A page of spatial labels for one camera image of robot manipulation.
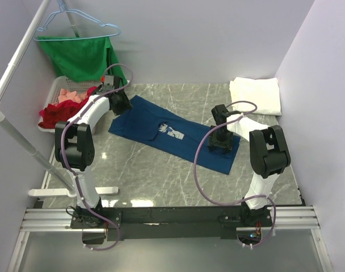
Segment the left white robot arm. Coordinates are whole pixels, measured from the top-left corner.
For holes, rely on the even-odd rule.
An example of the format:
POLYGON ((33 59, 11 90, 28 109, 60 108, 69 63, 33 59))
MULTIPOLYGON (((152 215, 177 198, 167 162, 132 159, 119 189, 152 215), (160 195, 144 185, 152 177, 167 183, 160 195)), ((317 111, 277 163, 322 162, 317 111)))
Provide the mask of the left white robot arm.
POLYGON ((103 76, 101 84, 93 87, 84 105, 67 121, 55 125, 55 158, 73 180, 77 206, 75 216, 84 219, 92 228, 104 222, 102 200, 96 191, 90 165, 95 147, 92 131, 108 111, 121 115, 132 108, 119 76, 103 76))

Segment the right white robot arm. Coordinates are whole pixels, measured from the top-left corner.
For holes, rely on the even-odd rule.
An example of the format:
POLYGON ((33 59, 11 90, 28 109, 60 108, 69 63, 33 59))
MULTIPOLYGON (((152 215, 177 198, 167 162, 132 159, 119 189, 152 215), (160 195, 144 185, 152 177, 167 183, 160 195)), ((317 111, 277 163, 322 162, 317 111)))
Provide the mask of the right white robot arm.
POLYGON ((249 142, 254 174, 243 198, 240 220, 246 226, 253 226, 264 214, 275 181, 291 163, 283 129, 279 125, 260 124, 239 111, 230 112, 223 104, 215 106, 211 112, 216 125, 221 127, 208 138, 210 151, 220 150, 225 154, 233 151, 238 146, 234 136, 249 142))

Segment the blue mickey t shirt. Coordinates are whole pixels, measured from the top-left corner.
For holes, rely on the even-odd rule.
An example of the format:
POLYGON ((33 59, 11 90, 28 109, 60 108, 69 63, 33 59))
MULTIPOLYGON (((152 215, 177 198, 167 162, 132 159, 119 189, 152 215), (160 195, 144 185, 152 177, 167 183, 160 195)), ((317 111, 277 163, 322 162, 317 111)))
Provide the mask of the blue mickey t shirt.
MULTIPOLYGON (((193 162, 198 145, 210 127, 181 118, 139 96, 131 99, 132 109, 115 118, 108 131, 193 162)), ((233 136, 233 148, 210 151, 208 140, 200 149, 197 164, 229 174, 238 151, 240 137, 233 136)))

